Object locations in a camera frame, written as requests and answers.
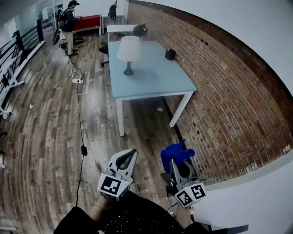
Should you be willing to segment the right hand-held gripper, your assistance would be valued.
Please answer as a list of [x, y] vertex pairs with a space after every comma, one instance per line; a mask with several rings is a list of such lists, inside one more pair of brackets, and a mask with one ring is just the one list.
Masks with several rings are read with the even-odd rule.
[[175, 159], [169, 162], [170, 174], [165, 172], [161, 176], [167, 183], [167, 195], [174, 196], [183, 207], [188, 207], [206, 197], [203, 182], [199, 182], [195, 171], [188, 161], [182, 163], [182, 176], [179, 173]]

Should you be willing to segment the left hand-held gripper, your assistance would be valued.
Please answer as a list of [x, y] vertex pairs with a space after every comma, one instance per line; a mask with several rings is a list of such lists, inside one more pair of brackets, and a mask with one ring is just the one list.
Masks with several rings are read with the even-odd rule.
[[118, 202], [130, 189], [133, 183], [132, 174], [138, 152], [136, 149], [126, 149], [113, 155], [108, 168], [100, 175], [98, 188], [100, 195]]

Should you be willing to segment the blue cloth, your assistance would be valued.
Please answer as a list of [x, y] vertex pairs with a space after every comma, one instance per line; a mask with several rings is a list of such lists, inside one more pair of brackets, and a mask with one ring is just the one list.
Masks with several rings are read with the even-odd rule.
[[165, 172], [170, 173], [170, 160], [175, 159], [177, 164], [181, 164], [189, 157], [195, 156], [193, 149], [183, 149], [185, 139], [177, 144], [171, 144], [161, 151], [161, 159]]

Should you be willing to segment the white table lamp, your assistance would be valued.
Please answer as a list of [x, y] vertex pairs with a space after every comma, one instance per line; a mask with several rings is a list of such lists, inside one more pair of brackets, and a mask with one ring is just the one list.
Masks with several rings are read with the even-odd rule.
[[123, 74], [126, 76], [132, 76], [134, 71], [132, 64], [138, 62], [141, 59], [141, 40], [137, 36], [124, 36], [122, 37], [117, 58], [124, 65], [125, 70]]

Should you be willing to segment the person's left forearm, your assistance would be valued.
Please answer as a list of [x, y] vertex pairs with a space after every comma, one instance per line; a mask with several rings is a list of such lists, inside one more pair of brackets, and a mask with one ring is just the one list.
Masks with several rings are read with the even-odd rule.
[[100, 220], [103, 215], [111, 209], [113, 200], [100, 196], [97, 201], [90, 207], [89, 211], [87, 212], [88, 216], [94, 220]]

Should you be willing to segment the person's right forearm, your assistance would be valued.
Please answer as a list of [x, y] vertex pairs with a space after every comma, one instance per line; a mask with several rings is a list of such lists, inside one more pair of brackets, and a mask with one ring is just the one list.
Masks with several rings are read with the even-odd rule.
[[187, 228], [189, 225], [192, 224], [190, 209], [188, 207], [183, 207], [181, 203], [177, 204], [176, 209], [176, 221], [182, 228]]

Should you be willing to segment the person's black dotted top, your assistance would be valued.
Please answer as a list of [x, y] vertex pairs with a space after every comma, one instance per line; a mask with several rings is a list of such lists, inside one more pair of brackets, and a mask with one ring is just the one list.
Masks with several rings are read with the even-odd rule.
[[111, 209], [98, 221], [92, 220], [87, 212], [73, 207], [54, 234], [208, 234], [196, 223], [182, 228], [161, 206], [131, 191], [120, 201], [113, 201]]

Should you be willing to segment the white table with dark edge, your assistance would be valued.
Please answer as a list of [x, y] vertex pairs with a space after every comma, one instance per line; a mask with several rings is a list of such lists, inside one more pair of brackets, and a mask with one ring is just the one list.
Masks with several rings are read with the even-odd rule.
[[293, 154], [229, 181], [206, 186], [195, 220], [214, 228], [248, 226], [245, 234], [293, 234]]

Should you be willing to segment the light blue table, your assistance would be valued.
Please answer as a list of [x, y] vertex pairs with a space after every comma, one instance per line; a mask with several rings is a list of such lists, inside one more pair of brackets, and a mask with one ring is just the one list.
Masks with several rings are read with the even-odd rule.
[[123, 101], [182, 95], [169, 126], [172, 128], [197, 91], [191, 79], [174, 60], [165, 58], [165, 49], [156, 41], [142, 41], [142, 57], [131, 64], [133, 75], [124, 75], [126, 63], [117, 57], [120, 42], [109, 43], [109, 70], [112, 97], [116, 101], [120, 136], [124, 135]]

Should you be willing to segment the red cabinet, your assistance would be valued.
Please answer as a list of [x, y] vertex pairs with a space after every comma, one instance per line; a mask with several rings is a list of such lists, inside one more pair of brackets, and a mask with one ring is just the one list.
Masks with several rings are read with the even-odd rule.
[[87, 30], [99, 30], [99, 35], [101, 35], [101, 32], [102, 32], [101, 26], [102, 26], [101, 15], [85, 16], [74, 24], [73, 33], [87, 31]]

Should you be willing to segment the black railing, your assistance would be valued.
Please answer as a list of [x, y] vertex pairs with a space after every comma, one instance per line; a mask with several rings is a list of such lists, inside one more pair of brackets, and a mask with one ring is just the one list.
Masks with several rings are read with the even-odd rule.
[[23, 35], [17, 30], [13, 33], [12, 39], [0, 47], [0, 91], [3, 91], [5, 84], [12, 81], [12, 75], [5, 65], [9, 65], [12, 73], [16, 76], [26, 66], [32, 56], [45, 43], [41, 21]]

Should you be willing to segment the white metal frame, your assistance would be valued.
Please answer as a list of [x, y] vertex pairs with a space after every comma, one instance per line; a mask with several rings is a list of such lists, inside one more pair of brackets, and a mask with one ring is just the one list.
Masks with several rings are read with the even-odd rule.
[[12, 71], [12, 65], [16, 61], [16, 57], [10, 59], [9, 61], [6, 61], [3, 66], [0, 68], [0, 116], [3, 117], [3, 119], [7, 119], [8, 116], [11, 114], [10, 111], [5, 111], [2, 108], [2, 104], [10, 91], [11, 88], [16, 87], [18, 85], [25, 84], [24, 81], [18, 82], [16, 80], [17, 75], [14, 74]]

